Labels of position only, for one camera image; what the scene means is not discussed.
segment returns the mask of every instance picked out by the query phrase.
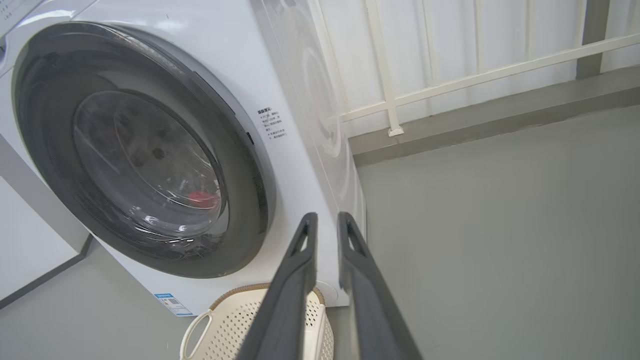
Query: white panel wall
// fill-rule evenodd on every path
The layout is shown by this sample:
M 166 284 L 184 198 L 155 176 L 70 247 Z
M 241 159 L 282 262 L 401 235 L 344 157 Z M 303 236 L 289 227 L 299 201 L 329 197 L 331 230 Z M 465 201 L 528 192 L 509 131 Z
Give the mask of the white panel wall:
M 611 0 L 607 21 L 607 38 L 640 33 L 638 0 Z M 640 45 L 607 51 L 602 55 L 602 72 L 640 64 Z
M 0 176 L 0 299 L 77 255 Z
M 393 93 L 400 97 L 573 49 L 581 43 L 584 1 L 376 0 Z M 612 0 L 611 6 L 625 1 L 635 0 Z M 365 1 L 318 3 L 335 51 L 345 111 L 383 102 Z M 573 79 L 575 60 L 399 106 L 398 121 L 402 124 Z M 386 110 L 343 123 L 348 136 L 388 127 Z

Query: energy label sticker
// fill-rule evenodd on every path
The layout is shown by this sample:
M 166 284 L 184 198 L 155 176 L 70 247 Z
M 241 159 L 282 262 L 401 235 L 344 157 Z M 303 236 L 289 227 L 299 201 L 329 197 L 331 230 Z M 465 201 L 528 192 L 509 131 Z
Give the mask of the energy label sticker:
M 171 310 L 176 316 L 193 316 L 191 311 L 184 307 L 178 299 L 171 294 L 154 294 L 158 300 L 160 300 L 167 309 Z

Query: washing machine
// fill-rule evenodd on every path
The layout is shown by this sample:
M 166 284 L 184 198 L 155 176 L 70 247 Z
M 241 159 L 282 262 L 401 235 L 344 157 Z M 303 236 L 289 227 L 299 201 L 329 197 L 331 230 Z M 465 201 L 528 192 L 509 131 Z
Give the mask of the washing machine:
M 313 211 L 317 287 L 348 304 L 336 219 L 365 229 L 365 201 L 315 3 L 0 6 L 0 133 L 151 294 L 189 316 L 270 281 Z

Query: washing machine door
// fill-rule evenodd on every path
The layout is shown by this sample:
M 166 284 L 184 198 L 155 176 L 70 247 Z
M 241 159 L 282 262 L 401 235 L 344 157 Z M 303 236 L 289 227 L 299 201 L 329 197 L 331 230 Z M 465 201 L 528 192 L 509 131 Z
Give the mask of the washing machine door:
M 24 142 L 96 236 L 185 277 L 227 275 L 256 255 L 272 204 L 253 140 L 197 73 L 124 29 L 85 22 L 41 31 L 21 56 Z

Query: basket handle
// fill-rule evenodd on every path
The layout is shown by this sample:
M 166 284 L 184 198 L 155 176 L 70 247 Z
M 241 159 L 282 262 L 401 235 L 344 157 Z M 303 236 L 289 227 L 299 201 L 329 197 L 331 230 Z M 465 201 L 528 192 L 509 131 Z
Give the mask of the basket handle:
M 186 354 L 186 352 L 187 352 L 187 344 L 189 343 L 189 339 L 191 337 L 191 333 L 193 332 L 193 329 L 195 329 L 195 327 L 205 317 L 209 318 L 209 323 L 207 324 L 207 327 L 204 329 L 202 334 L 200 334 L 200 339 L 198 339 L 198 343 L 196 343 L 196 346 L 193 347 L 193 350 L 187 356 L 187 354 Z M 207 310 L 206 312 L 198 315 L 198 317 L 195 318 L 191 322 L 191 324 L 189 324 L 189 327 L 187 328 L 187 331 L 184 333 L 184 336 L 182 337 L 182 343 L 180 344 L 180 360 L 188 360 L 188 359 L 191 359 L 193 357 L 193 354 L 196 352 L 196 349 L 200 346 L 200 343 L 202 342 L 202 339 L 204 338 L 204 334 L 206 334 L 207 330 L 209 330 L 209 326 L 211 325 L 212 321 L 213 321 L 213 318 L 211 317 L 211 310 Z

